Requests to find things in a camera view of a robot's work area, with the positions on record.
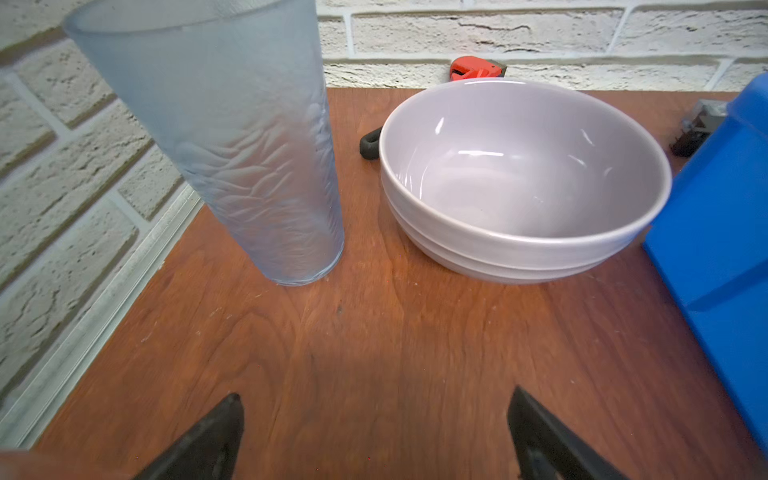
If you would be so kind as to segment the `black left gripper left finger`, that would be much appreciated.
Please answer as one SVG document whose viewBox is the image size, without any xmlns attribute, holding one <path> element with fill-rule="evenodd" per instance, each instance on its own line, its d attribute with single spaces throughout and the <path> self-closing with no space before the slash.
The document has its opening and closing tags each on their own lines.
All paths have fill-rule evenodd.
<svg viewBox="0 0 768 480">
<path fill-rule="evenodd" d="M 244 420 L 240 395 L 227 395 L 134 479 L 231 479 Z"/>
</svg>

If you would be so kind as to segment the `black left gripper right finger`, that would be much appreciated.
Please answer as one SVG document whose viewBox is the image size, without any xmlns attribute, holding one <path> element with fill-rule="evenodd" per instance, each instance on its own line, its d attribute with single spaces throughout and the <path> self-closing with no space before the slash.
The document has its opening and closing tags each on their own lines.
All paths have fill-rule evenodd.
<svg viewBox="0 0 768 480">
<path fill-rule="evenodd" d="M 625 475 L 521 386 L 507 422 L 522 479 L 623 479 Z"/>
</svg>

